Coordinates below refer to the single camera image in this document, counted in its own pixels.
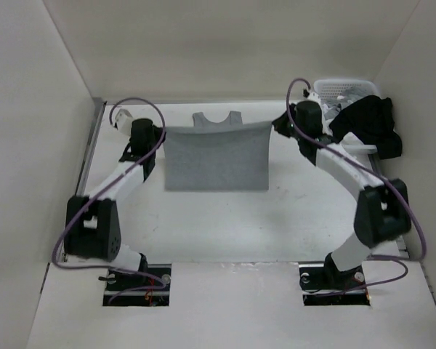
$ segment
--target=white basket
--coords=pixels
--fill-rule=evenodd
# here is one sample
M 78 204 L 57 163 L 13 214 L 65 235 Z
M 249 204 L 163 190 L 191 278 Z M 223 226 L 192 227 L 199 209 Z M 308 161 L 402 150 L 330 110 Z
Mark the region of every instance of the white basket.
M 313 84 L 315 92 L 320 95 L 321 100 L 336 98 L 350 87 L 360 87 L 369 91 L 372 95 L 379 96 L 379 91 L 375 84 L 367 80 L 356 79 L 323 79 L 317 80 Z
M 323 79 L 317 80 L 313 84 L 315 92 L 320 95 L 321 101 L 329 98 L 337 98 L 341 93 L 350 87 L 360 87 L 367 90 L 372 95 L 379 96 L 379 91 L 375 84 L 367 80 L 356 79 Z M 344 149 L 351 154 L 374 154 L 377 152 L 375 145 L 359 143 L 354 137 L 345 137 L 342 142 Z

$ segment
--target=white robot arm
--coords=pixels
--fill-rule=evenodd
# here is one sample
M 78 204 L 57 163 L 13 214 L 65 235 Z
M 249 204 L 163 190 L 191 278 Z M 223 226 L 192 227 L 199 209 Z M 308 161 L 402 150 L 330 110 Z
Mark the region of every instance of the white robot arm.
M 329 173 L 357 201 L 354 219 L 354 233 L 336 250 L 329 253 L 321 272 L 301 276 L 300 285 L 304 290 L 349 289 L 352 277 L 361 268 L 378 245 L 395 240 L 411 229 L 411 220 L 405 209 L 387 186 L 377 177 L 366 173 L 345 161 L 349 159 L 357 164 L 358 160 L 350 155 L 327 130 L 323 122 L 320 98 L 314 92 L 305 92 L 306 100 L 291 105 L 291 115 L 298 128 L 309 137 L 335 150 L 336 155 L 326 148 L 319 148 L 300 137 L 291 124 L 287 112 L 272 123 L 275 131 L 286 137 L 293 137 L 299 143 L 299 149 L 312 164 Z M 407 201 L 407 187 L 399 179 L 391 184 Z
M 118 205 L 153 171 L 155 153 L 142 165 L 135 163 L 158 142 L 161 129 L 149 119 L 137 119 L 130 125 L 131 137 L 118 166 L 88 195 L 70 198 L 66 210 L 67 224 L 90 198 L 104 190 L 119 175 L 126 175 L 99 196 L 74 224 L 65 237 L 64 246 L 65 253 L 91 259 L 91 264 L 102 261 L 111 268 L 145 272 L 148 268 L 145 255 L 121 243 Z

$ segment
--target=wire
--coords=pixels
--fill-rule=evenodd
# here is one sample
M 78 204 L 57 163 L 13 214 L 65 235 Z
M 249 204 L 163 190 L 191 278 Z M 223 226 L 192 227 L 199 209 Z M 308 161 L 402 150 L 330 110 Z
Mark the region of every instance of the wire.
M 155 283 L 155 281 L 153 280 L 153 279 L 150 279 L 150 285 L 154 285 L 154 283 Z M 151 307 L 152 306 L 152 303 L 153 303 L 153 290 L 152 289 L 149 289 L 145 294 L 147 295 L 148 294 L 148 292 L 150 292 L 150 298 L 149 298 L 149 306 Z
M 420 255 L 419 258 L 416 258 L 416 259 L 411 259 L 411 258 L 406 258 L 406 257 L 398 257 L 398 256 L 389 256 L 389 255 L 385 255 L 385 254 L 373 254 L 373 255 L 371 255 L 368 258 L 368 260 L 383 260 L 383 261 L 393 261 L 393 262 L 399 263 L 399 264 L 401 264 L 405 268 L 405 272 L 402 275 L 400 275 L 400 276 L 398 276 L 396 278 L 390 278 L 390 279 L 387 279 L 387 280 L 384 280 L 384 281 L 373 282 L 373 283 L 370 283 L 370 284 L 363 284 L 361 286 L 357 286 L 357 287 L 353 287 L 353 288 L 345 290 L 345 291 L 341 291 L 340 293 L 339 292 L 332 292 L 332 293 L 329 293 L 329 294 L 322 294 L 321 296 L 327 297 L 327 296 L 331 296 L 331 295 L 344 294 L 345 292 L 348 292 L 348 291 L 353 291 L 353 290 L 356 290 L 356 289 L 365 289 L 368 286 L 388 284 L 389 282 L 397 281 L 397 280 L 400 280 L 400 279 L 404 278 L 408 274 L 408 267 L 407 267 L 407 265 L 405 265 L 401 261 L 405 260 L 405 261 L 412 261 L 412 262 L 421 262 L 425 258 L 425 256 L 427 255 L 427 242 L 426 242 L 426 239 L 424 237 L 423 229 L 421 228 L 418 219 L 416 218 L 415 214 L 413 213 L 412 209 L 410 208 L 410 206 L 408 205 L 408 203 L 404 199 L 404 197 L 400 194 L 400 192 L 394 187 L 394 185 L 392 185 L 392 183 L 386 177 L 381 176 L 381 175 L 375 173 L 375 171 L 372 171 L 372 170 L 370 170 L 370 169 L 368 169 L 368 168 L 358 164 L 357 162 L 353 161 L 352 159 L 345 158 L 340 152 L 335 151 L 334 149 L 328 147 L 327 145 L 325 145 L 323 143 L 320 143 L 317 140 L 315 140 L 315 139 L 311 138 L 310 136 L 306 135 L 296 125 L 296 122 L 295 122 L 295 120 L 294 120 L 294 118 L 293 118 L 293 116 L 291 114 L 290 99 L 291 99 L 292 89 L 293 89 L 295 83 L 298 82 L 298 81 L 304 82 L 307 85 L 308 89 L 312 88 L 310 86 L 310 83 L 306 79 L 303 79 L 303 78 L 295 78 L 289 84 L 289 88 L 288 88 L 288 91 L 287 91 L 287 94 L 286 94 L 286 110 L 287 110 L 287 114 L 288 114 L 289 120 L 291 121 L 292 126 L 296 130 L 297 134 L 300 137 L 304 138 L 306 141 L 316 145 L 317 147 L 322 148 L 322 149 L 326 149 L 327 151 L 330 151 L 334 155 L 336 155 L 339 158 L 341 158 L 344 161 L 346 161 L 348 164 L 350 164 L 353 167 L 355 167 L 356 169 L 360 169 L 360 170 L 362 170 L 364 172 L 367 172 L 370 175 L 372 175 L 372 176 L 378 178 L 379 180 L 381 180 L 388 187 L 388 189 L 391 190 L 391 192 L 398 199 L 398 201 L 400 202 L 400 204 L 402 205 L 404 210 L 407 212 L 408 216 L 410 217 L 410 219 L 411 219 L 411 221 L 413 223 L 413 226 L 416 229 L 416 232 L 419 235 L 419 239 L 420 239 L 420 243 L 421 243 L 421 255 Z
M 87 211 L 87 209 L 90 207 L 90 205 L 92 205 L 99 197 L 101 197 L 101 195 L 103 195 L 104 193 L 109 191 L 114 185 L 119 183 L 128 173 L 130 173 L 134 168 L 136 168 L 136 166 L 142 164 L 145 160 L 147 160 L 150 156 L 152 156 L 157 151 L 157 149 L 160 148 L 160 145 L 161 145 L 161 143 L 163 142 L 163 140 L 165 138 L 166 122 L 165 122 L 165 118 L 164 118 L 162 112 L 160 111 L 160 109 L 158 109 L 158 107 L 155 104 L 153 104 L 152 102 L 150 102 L 148 100 L 145 100 L 143 98 L 130 97 L 130 98 L 125 98 L 125 99 L 120 100 L 119 102 L 117 102 L 111 108 L 111 111 L 110 111 L 110 123 L 111 123 L 111 119 L 112 119 L 113 110 L 115 109 L 115 107 L 117 107 L 118 105 L 122 104 L 123 102 L 126 102 L 127 100 L 139 100 L 139 101 L 141 101 L 141 102 L 143 102 L 145 104 L 150 105 L 153 109 L 156 110 L 156 112 L 158 113 L 158 116 L 160 116 L 161 124 L 162 124 L 162 130 L 161 130 L 160 138 L 159 138 L 158 142 L 155 144 L 155 146 L 147 154 L 145 154 L 142 158 L 137 160 L 123 174 L 120 174 L 119 176 L 117 176 L 117 178 L 115 178 L 112 182 L 108 183 L 102 190 L 100 190 L 93 197 L 91 197 L 86 202 L 86 204 L 83 205 L 79 211 L 77 211 L 77 213 L 74 215 L 74 217 L 66 225 L 65 229 L 63 230 L 63 232 L 61 233 L 60 237 L 58 238 L 58 240 L 57 240 L 57 242 L 56 242 L 56 244 L 55 244 L 55 246 L 53 248 L 53 251 L 52 251 L 52 263 L 53 263 L 53 265 L 55 265 L 55 267 L 57 267 L 59 269 L 65 269 L 65 270 L 110 269 L 109 265 L 66 265 L 64 263 L 61 264 L 58 261 L 58 251 L 60 250 L 60 247 L 62 246 L 62 243 L 65 240 L 65 237 L 68 235 L 70 229 L 76 224 L 76 222 L 79 220 L 79 218 L 82 216 L 82 214 Z M 163 288 L 166 287 L 166 284 L 164 283 L 164 281 L 161 278 L 159 278 L 159 277 L 157 277 L 157 276 L 155 276 L 153 274 L 150 274 L 150 273 L 144 273 L 142 271 L 127 270 L 127 269 L 123 269 L 123 268 L 116 268 L 114 270 L 120 271 L 122 273 L 129 273 L 129 274 L 132 274 L 132 275 L 146 276 L 148 278 L 151 278 L 151 279 L 159 282 L 162 286 L 139 286 L 139 287 L 132 287 L 131 289 L 125 289 L 125 290 L 120 291 L 117 294 L 113 295 L 108 300 L 108 304 L 110 304 L 115 298 L 117 298 L 117 296 L 123 294 L 124 292 L 139 291 L 139 290 L 142 290 L 142 289 L 163 289 Z
M 362 284 L 360 286 L 352 287 L 350 289 L 345 289 L 344 291 L 329 292 L 329 293 L 322 293 L 322 294 L 316 294 L 316 295 L 317 295 L 317 297 L 342 296 L 343 294 L 346 294 L 347 292 L 356 291 L 358 289 L 365 289 L 365 288 L 370 287 L 370 286 L 388 284 L 390 282 L 400 280 L 400 279 L 405 278 L 407 276 L 408 266 L 404 262 L 401 262 L 400 260 L 394 260 L 394 259 L 385 260 L 385 262 L 396 262 L 397 264 L 402 265 L 404 267 L 404 272 L 402 274 L 400 274 L 399 276 L 396 276 L 395 278 L 389 278 L 389 279 L 383 280 L 383 281 L 371 282 L 369 284 Z
M 108 121 L 110 122 L 110 125 L 113 127 L 116 127 L 115 124 L 113 123 L 113 112 L 115 111 L 116 107 L 118 107 L 119 105 L 123 104 L 124 102 L 127 102 L 128 100 L 138 100 L 142 103 L 147 103 L 148 105 L 153 106 L 158 112 L 159 110 L 157 109 L 157 107 L 154 106 L 154 104 L 152 104 L 151 102 L 148 102 L 147 100 L 144 100 L 143 98 L 139 98 L 139 97 L 127 97 L 124 98 L 123 100 L 119 100 L 118 102 L 116 102 L 113 107 L 111 107 L 110 109 L 110 114 L 108 115 Z
M 304 292 L 308 294 L 317 294 L 319 291 L 321 291 L 321 289 L 317 289 L 316 291 L 304 291 Z

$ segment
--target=purple cable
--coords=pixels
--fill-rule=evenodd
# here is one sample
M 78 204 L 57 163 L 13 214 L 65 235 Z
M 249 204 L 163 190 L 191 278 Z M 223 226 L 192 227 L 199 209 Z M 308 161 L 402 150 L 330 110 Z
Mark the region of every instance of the purple cable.
M 115 127 L 115 124 L 113 123 L 113 112 L 115 111 L 115 108 L 118 107 L 120 104 L 127 102 L 128 100 L 139 100 L 140 102 L 147 103 L 147 104 L 150 104 L 153 106 L 153 104 L 151 102 L 148 102 L 147 100 L 144 100 L 143 98 L 139 98 L 139 97 L 127 97 L 127 98 L 124 98 L 123 100 L 119 100 L 118 102 L 115 103 L 115 105 L 113 105 L 113 107 L 111 107 L 110 114 L 108 115 L 108 121 L 110 122 L 111 126 Z
M 158 140 L 158 142 L 155 144 L 155 146 L 152 148 L 151 151 L 149 151 L 147 154 L 145 154 L 142 158 L 140 158 L 139 160 L 137 160 L 134 164 L 132 164 L 123 174 L 120 174 L 119 176 L 117 176 L 117 178 L 115 178 L 112 182 L 108 183 L 106 187 L 104 187 L 101 191 L 99 191 L 98 193 L 96 193 L 93 197 L 91 197 L 87 203 L 85 205 L 83 205 L 81 207 L 81 209 L 74 215 L 74 217 L 71 219 L 71 221 L 66 225 L 65 230 L 61 233 L 60 237 L 57 240 L 57 243 L 55 244 L 53 251 L 52 251 L 52 263 L 60 268 L 60 269 L 66 269 L 66 270 L 81 270 L 81 269 L 109 269 L 110 266 L 108 265 L 65 265 L 65 264 L 60 264 L 58 262 L 58 250 L 60 249 L 60 246 L 63 243 L 63 240 L 65 239 L 65 237 L 67 236 L 67 234 L 69 233 L 70 229 L 73 227 L 73 225 L 76 224 L 76 222 L 78 221 L 78 219 L 81 217 L 81 215 L 89 208 L 90 205 L 92 205 L 99 197 L 101 197 L 101 195 L 103 195 L 104 193 L 106 193 L 107 191 L 109 191 L 114 185 L 116 185 L 120 180 L 122 180 L 128 173 L 130 173 L 136 166 L 140 165 L 143 161 L 145 161 L 146 159 L 148 159 L 152 154 L 154 154 L 158 148 L 160 148 L 161 143 L 163 142 L 163 139 L 165 138 L 165 127 L 166 127 L 166 122 L 165 122 L 165 118 L 163 116 L 163 114 L 161 113 L 160 109 L 158 109 L 158 107 L 156 105 L 154 105 L 153 103 L 151 103 L 148 100 L 144 100 L 143 98 L 138 98 L 138 97 L 130 97 L 130 98 L 125 98 L 124 100 L 121 100 L 119 102 L 117 102 L 110 111 L 110 123 L 111 123 L 111 119 L 112 119 L 112 114 L 113 114 L 113 110 L 115 109 L 116 106 L 120 105 L 123 102 L 126 102 L 127 100 L 139 100 L 143 103 L 146 103 L 148 105 L 150 105 L 152 108 L 154 108 L 156 110 L 156 112 L 158 113 L 158 115 L 160 116 L 161 119 L 161 124 L 162 124 L 162 130 L 161 130 L 161 135 L 160 135 L 160 139 Z M 122 269 L 122 268 L 114 268 L 114 270 L 117 271 L 121 271 L 122 273 L 130 273 L 130 274 L 134 274 L 134 275 L 138 275 L 138 276 L 145 276 L 148 278 L 151 278 L 157 282 L 159 282 L 162 286 L 139 286 L 139 287 L 133 287 L 131 289 L 125 289 L 123 291 L 118 292 L 117 294 L 113 295 L 109 300 L 108 300 L 108 304 L 110 304 L 117 296 L 119 296 L 120 294 L 123 294 L 124 292 L 128 292 L 128 291 L 139 291 L 142 289 L 163 289 L 166 287 L 166 284 L 163 282 L 163 280 L 153 274 L 149 274 L 149 273 L 144 273 L 142 271 L 132 271 L 132 270 L 127 270 L 127 269 Z
M 328 293 L 328 294 L 321 294 L 320 296 L 321 297 L 326 297 L 326 296 L 334 296 L 334 295 L 344 294 L 345 292 L 348 292 L 348 291 L 353 291 L 353 290 L 356 290 L 356 289 L 365 289 L 368 286 L 388 284 L 389 282 L 397 281 L 397 280 L 400 280 L 400 279 L 404 278 L 408 274 L 408 268 L 407 268 L 407 265 L 405 265 L 404 263 L 401 262 L 401 260 L 407 260 L 407 261 L 413 261 L 413 262 L 421 262 L 425 258 L 425 256 L 427 255 L 427 242 L 426 242 L 426 239 L 424 237 L 423 229 L 421 228 L 419 221 L 417 220 L 417 218 L 416 218 L 415 214 L 413 213 L 412 209 L 407 204 L 407 201 L 403 198 L 403 196 L 399 193 L 399 191 L 396 188 L 394 188 L 394 185 L 392 185 L 391 182 L 386 177 L 381 176 L 381 175 L 375 173 L 374 171 L 372 171 L 370 169 L 367 169 L 366 167 L 358 164 L 357 162 L 353 161 L 352 159 L 345 158 L 340 152 L 335 151 L 334 149 L 328 147 L 327 145 L 324 145 L 323 143 L 320 143 L 317 140 L 315 140 L 315 139 L 311 138 L 310 136 L 306 135 L 296 125 L 296 122 L 294 121 L 294 118 L 292 117 L 292 114 L 291 114 L 291 108 L 290 108 L 289 100 L 291 99 L 292 88 L 294 87 L 294 84 L 296 82 L 298 82 L 298 81 L 304 82 L 308 86 L 308 89 L 312 88 L 310 86 L 310 83 L 306 79 L 303 79 L 303 78 L 296 78 L 293 81 L 291 81 L 291 83 L 289 84 L 288 92 L 287 92 L 287 95 L 286 95 L 286 110 L 287 110 L 287 113 L 288 113 L 289 120 L 291 121 L 292 126 L 296 130 L 297 134 L 300 137 L 302 137 L 305 140 L 307 140 L 308 142 L 316 145 L 317 147 L 322 148 L 322 149 L 326 149 L 326 150 L 332 152 L 334 155 L 336 155 L 339 158 L 345 160 L 348 164 L 354 166 L 355 168 L 360 169 L 360 170 L 362 170 L 364 172 L 367 172 L 370 175 L 372 175 L 372 176 L 378 178 L 379 180 L 381 180 L 388 187 L 388 189 L 391 190 L 391 192 L 395 195 L 395 197 L 399 200 L 399 202 L 403 206 L 404 210 L 407 211 L 407 214 L 410 217 L 410 219 L 411 219 L 411 221 L 413 223 L 413 226 L 415 226 L 415 229 L 416 229 L 416 231 L 417 231 L 417 233 L 419 235 L 420 243 L 421 243 L 421 255 L 417 259 L 411 259 L 411 258 L 406 258 L 406 257 L 398 257 L 398 256 L 388 256 L 388 255 L 385 255 L 385 254 L 373 254 L 373 255 L 371 255 L 368 258 L 368 260 L 384 260 L 384 261 L 388 261 L 389 260 L 389 261 L 393 261 L 393 262 L 397 262 L 397 263 L 401 264 L 405 268 L 405 272 L 401 276 L 398 276 L 396 278 L 391 278 L 391 279 L 388 279 L 388 280 L 384 280 L 384 281 L 378 281 L 378 282 L 373 282 L 373 283 L 370 283 L 370 284 L 364 284 L 364 285 L 357 286 L 357 287 L 354 287 L 352 289 L 348 289 L 348 290 L 341 291 L 341 292 L 332 292 L 332 293 Z

